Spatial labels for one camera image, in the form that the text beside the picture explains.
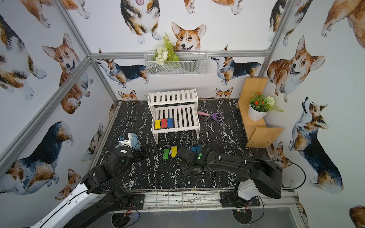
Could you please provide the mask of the yellow eraser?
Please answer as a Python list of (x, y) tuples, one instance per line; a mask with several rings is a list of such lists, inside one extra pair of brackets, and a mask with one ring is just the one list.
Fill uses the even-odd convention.
[(155, 127), (154, 127), (155, 130), (159, 130), (161, 129), (161, 120), (155, 120)]
[(171, 157), (175, 157), (177, 155), (177, 152), (178, 152), (178, 147), (173, 146), (170, 151)]

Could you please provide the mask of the white wooden shelf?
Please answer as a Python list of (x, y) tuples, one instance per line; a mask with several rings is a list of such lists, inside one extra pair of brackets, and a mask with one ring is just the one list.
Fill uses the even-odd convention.
[[(160, 134), (179, 131), (196, 131), (199, 138), (197, 89), (149, 92), (147, 103), (152, 115), (151, 132), (156, 143), (159, 141)], [(174, 128), (154, 129), (155, 120), (168, 118), (174, 120)]]

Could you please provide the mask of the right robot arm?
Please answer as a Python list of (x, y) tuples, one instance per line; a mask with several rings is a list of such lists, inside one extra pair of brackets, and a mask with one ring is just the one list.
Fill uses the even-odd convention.
[(249, 200), (260, 193), (273, 199), (281, 198), (282, 168), (265, 154), (242, 157), (210, 150), (196, 153), (181, 147), (176, 158), (192, 173), (227, 172), (245, 177), (246, 180), (240, 181), (237, 189), (242, 199)]

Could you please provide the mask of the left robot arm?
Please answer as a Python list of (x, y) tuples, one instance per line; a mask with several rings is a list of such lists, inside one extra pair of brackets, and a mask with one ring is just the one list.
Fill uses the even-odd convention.
[(35, 228), (86, 228), (112, 211), (137, 211), (145, 195), (131, 194), (118, 183), (132, 165), (147, 158), (144, 146), (122, 145), (92, 168), (60, 205), (33, 225)]

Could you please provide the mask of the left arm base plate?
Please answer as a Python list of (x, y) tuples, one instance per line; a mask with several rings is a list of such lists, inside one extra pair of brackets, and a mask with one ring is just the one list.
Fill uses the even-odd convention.
[(120, 203), (120, 210), (142, 210), (144, 207), (145, 195), (144, 194), (129, 194), (122, 198)]

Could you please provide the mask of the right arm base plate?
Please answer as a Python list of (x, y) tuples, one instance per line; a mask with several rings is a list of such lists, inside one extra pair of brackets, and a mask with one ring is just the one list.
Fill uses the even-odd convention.
[(257, 207), (260, 206), (260, 200), (258, 196), (253, 197), (250, 200), (242, 199), (234, 194), (234, 192), (220, 192), (220, 204), (223, 208), (246, 208), (248, 206)]

